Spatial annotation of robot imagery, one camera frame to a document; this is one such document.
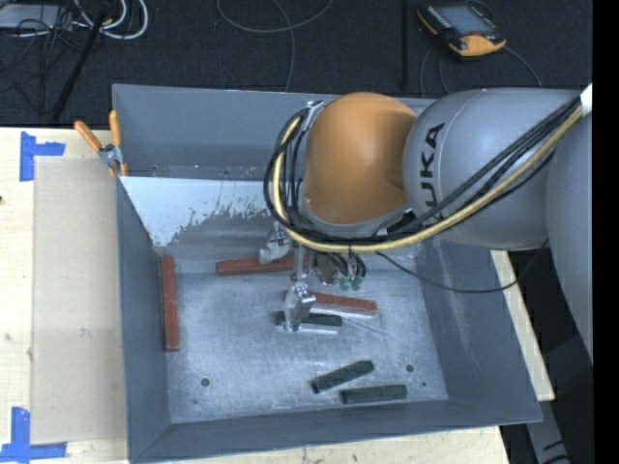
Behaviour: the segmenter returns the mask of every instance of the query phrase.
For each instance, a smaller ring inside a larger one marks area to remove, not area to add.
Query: white cable
[[[74,25],[92,29],[95,23],[91,20],[88,14],[84,12],[81,5],[79,4],[79,0],[74,0],[74,3],[75,3],[75,6],[79,9],[80,15],[86,21],[86,24],[84,24],[83,22],[74,21]],[[125,17],[127,16],[127,1],[120,0],[120,4],[121,4],[121,7],[123,8],[123,11],[121,12],[120,17],[118,17],[118,19],[115,22],[112,22],[110,24],[104,24],[103,29],[112,29],[120,25],[123,22],[123,20],[125,20]]]
[[[148,29],[148,21],[149,21],[149,15],[148,15],[148,8],[146,7],[146,2],[144,2],[144,0],[137,0],[142,14],[144,16],[143,22],[142,22],[142,26],[140,27],[140,29],[131,34],[131,35],[120,35],[120,34],[114,34],[114,33],[110,33],[108,31],[108,29],[111,29],[113,27],[118,26],[126,17],[127,15],[127,2],[125,0],[120,0],[121,1],[121,5],[123,6],[123,12],[121,17],[116,20],[115,22],[111,23],[111,24],[107,24],[102,26],[101,29],[101,34],[103,34],[104,36],[108,37],[108,38],[112,38],[114,40],[135,40],[136,38],[139,38],[140,36],[142,36],[145,32],[146,29]],[[82,18],[88,23],[88,25],[83,24],[81,22],[75,22],[75,25],[79,25],[80,27],[88,27],[90,29],[92,29],[92,27],[94,26],[94,22],[88,17],[88,15],[81,9],[81,6],[79,5],[79,0],[74,0],[75,4],[77,5],[77,7],[79,8],[79,12],[82,16]]]

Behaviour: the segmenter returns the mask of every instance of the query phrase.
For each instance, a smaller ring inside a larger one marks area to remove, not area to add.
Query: metal bracket
[[[263,248],[258,251],[258,262],[267,265],[276,259],[280,259],[290,251],[292,241],[278,221],[273,223],[273,229],[267,237]]]

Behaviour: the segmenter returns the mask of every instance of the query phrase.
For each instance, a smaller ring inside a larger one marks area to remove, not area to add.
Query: power cable
[[[285,86],[283,88],[283,91],[287,92],[290,89],[290,83],[292,81],[292,74],[293,74],[294,65],[295,65],[296,45],[295,45],[295,38],[294,38],[294,29],[297,29],[301,26],[305,26],[317,20],[319,17],[321,17],[323,14],[325,14],[329,10],[334,0],[329,0],[327,4],[318,13],[314,14],[312,17],[302,20],[301,22],[297,22],[295,24],[292,24],[290,22],[290,17],[288,16],[285,9],[281,6],[280,2],[278,2],[277,0],[269,0],[269,1],[278,8],[281,15],[283,16],[283,19],[286,21],[286,26],[275,27],[275,28],[255,28],[255,27],[244,26],[242,24],[239,24],[238,22],[235,22],[234,20],[232,20],[230,17],[228,17],[225,14],[223,9],[221,8],[221,0],[216,0],[216,6],[217,6],[217,10],[220,13],[221,17],[228,24],[236,27],[237,29],[241,29],[242,31],[247,31],[247,32],[256,33],[256,34],[275,34],[275,33],[284,33],[284,32],[290,33],[290,65],[288,66],[288,76],[286,78]]]

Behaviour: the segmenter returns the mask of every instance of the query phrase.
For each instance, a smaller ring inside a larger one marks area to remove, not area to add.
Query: wooden table
[[[22,131],[35,135],[38,143],[57,141],[66,145],[60,158],[36,157],[35,180],[31,182],[18,179]],[[111,141],[109,131],[95,134],[103,144]],[[69,441],[67,456],[54,462],[126,462],[122,357],[120,345],[115,343],[115,335],[120,335],[120,315],[113,188],[106,167],[74,130],[0,129],[0,444],[10,439],[11,408],[23,407],[32,413],[33,443],[52,436],[59,439],[56,441]],[[54,247],[49,240],[37,241],[42,226],[53,229]],[[67,256],[73,264],[63,268]],[[503,283],[511,281],[514,273],[507,253],[494,251],[492,257]],[[47,267],[52,266],[65,272],[46,274]],[[505,296],[536,394],[540,400],[551,400],[552,386],[520,292],[512,287]],[[46,311],[45,322],[33,321],[41,311]],[[57,372],[49,365],[52,358],[62,364]],[[44,385],[33,388],[33,380],[40,383],[43,372]],[[100,386],[97,381],[101,379],[113,380]],[[47,389],[56,395],[42,402],[41,394],[47,394]],[[75,434],[87,438],[73,439],[71,435]],[[509,461],[499,428],[489,427],[200,462]]]

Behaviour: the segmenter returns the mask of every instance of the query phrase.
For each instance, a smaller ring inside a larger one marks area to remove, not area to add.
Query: electronic device
[[[507,40],[490,16],[472,3],[423,5],[417,16],[428,31],[462,59],[493,53]]]

